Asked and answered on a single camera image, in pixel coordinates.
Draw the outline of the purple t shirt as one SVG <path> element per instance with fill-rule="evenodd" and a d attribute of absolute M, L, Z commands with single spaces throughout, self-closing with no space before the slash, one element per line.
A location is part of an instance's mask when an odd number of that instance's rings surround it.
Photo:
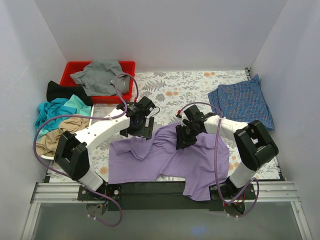
<path fill-rule="evenodd" d="M 111 142 L 109 184 L 180 177 L 185 179 L 184 196 L 210 200 L 209 187 L 227 179 L 230 150 L 215 134 L 201 133 L 196 138 L 194 145 L 176 150 L 176 124 L 172 123 L 157 129 L 149 140 L 133 136 Z"/>

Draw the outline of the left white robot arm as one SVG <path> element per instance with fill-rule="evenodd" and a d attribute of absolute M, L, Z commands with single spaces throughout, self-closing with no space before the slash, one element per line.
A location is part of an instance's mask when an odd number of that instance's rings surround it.
<path fill-rule="evenodd" d="M 104 120 L 71 133 L 65 131 L 59 138 L 54 161 L 73 181 L 89 188 L 95 200 L 106 196 L 107 183 L 90 166 L 89 153 L 115 134 L 151 139 L 154 117 L 150 113 L 156 105 L 147 97 L 138 102 L 118 104 Z"/>

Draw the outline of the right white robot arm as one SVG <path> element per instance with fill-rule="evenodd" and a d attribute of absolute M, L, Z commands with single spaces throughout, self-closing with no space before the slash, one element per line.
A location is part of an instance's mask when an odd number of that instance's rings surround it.
<path fill-rule="evenodd" d="M 223 183 L 216 183 L 221 200 L 234 202 L 255 181 L 258 170 L 279 153 L 279 149 L 262 122 L 229 120 L 222 114 L 203 114 L 195 104 L 188 104 L 177 112 L 181 123 L 175 127 L 176 149 L 185 149 L 197 142 L 199 134 L 214 134 L 235 142 L 241 163 Z"/>

